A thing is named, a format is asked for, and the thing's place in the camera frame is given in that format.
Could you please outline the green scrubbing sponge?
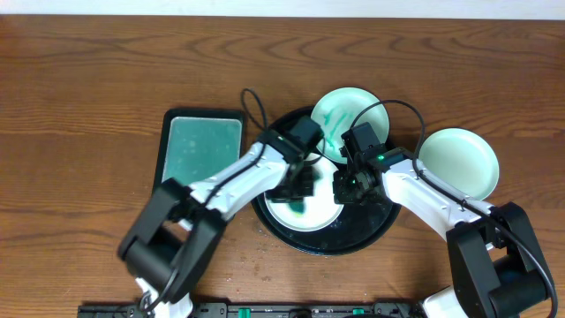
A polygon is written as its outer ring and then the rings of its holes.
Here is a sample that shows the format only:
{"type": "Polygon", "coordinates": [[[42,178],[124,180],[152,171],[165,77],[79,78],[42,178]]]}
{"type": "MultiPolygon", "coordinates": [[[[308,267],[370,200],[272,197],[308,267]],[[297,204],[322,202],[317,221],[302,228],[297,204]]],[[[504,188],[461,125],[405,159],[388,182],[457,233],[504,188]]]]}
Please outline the green scrubbing sponge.
{"type": "Polygon", "coordinates": [[[315,170],[306,170],[297,175],[290,183],[289,197],[286,204],[291,212],[303,215],[306,211],[306,199],[314,196],[315,182],[320,174],[315,170]]]}

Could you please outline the white plate with smears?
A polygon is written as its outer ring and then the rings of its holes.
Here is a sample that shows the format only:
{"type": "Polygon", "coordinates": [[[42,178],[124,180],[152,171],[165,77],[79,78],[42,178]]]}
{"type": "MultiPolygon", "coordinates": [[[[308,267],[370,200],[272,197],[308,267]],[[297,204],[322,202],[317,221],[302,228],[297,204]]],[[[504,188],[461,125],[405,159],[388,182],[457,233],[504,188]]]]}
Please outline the white plate with smears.
{"type": "Polygon", "coordinates": [[[343,204],[334,202],[333,174],[337,167],[327,158],[322,157],[314,170],[320,178],[314,185],[314,196],[306,199],[306,211],[303,215],[291,212],[286,203],[274,203],[266,200],[268,213],[284,228],[294,231],[317,231],[330,225],[341,213],[343,204]]]}

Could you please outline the mint plate with three smears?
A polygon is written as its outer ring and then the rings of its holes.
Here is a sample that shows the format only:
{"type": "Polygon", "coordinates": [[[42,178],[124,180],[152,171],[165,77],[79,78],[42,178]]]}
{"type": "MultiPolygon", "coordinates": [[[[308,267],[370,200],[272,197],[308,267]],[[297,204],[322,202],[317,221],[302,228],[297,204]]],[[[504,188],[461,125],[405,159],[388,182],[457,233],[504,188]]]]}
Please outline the mint plate with three smears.
{"type": "MultiPolygon", "coordinates": [[[[340,153],[343,147],[341,135],[350,129],[357,115],[379,99],[372,93],[356,87],[342,87],[324,95],[314,106],[311,119],[324,133],[317,149],[324,156],[335,162],[346,164],[347,159],[340,153]]],[[[357,125],[368,122],[380,142],[388,139],[389,117],[383,105],[368,110],[357,122],[357,125]]]]}

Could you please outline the mint plate with one smear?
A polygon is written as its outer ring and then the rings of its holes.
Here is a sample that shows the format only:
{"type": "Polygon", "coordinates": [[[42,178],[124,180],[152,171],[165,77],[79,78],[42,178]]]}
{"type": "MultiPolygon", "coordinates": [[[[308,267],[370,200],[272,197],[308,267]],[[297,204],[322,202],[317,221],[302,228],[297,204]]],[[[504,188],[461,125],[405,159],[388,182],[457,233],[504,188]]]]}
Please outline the mint plate with one smear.
{"type": "Polygon", "coordinates": [[[500,165],[491,146],[463,128],[434,132],[418,157],[434,175],[475,199],[485,200],[499,181],[500,165]]]}

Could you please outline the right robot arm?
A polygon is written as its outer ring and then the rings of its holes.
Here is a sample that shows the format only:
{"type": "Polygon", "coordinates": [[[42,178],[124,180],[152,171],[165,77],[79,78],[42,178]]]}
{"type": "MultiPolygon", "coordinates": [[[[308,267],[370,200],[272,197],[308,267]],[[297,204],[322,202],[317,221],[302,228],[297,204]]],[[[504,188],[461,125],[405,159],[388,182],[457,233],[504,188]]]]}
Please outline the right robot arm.
{"type": "Polygon", "coordinates": [[[525,211],[494,206],[446,184],[402,148],[357,152],[334,176],[335,201],[391,201],[447,243],[450,287],[422,301],[428,317],[517,317],[545,301],[558,312],[554,280],[525,211]]]}

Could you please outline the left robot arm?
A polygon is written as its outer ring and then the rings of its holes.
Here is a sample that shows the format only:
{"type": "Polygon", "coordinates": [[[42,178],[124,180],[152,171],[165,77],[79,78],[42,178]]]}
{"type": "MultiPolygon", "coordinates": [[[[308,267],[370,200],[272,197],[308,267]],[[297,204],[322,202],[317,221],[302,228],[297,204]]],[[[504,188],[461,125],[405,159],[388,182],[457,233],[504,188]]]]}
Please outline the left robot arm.
{"type": "Polygon", "coordinates": [[[190,292],[203,276],[233,216],[257,196],[283,198],[321,141],[319,128],[263,132],[249,151],[212,177],[157,186],[120,242],[117,255],[143,291],[146,317],[186,317],[190,292]]]}

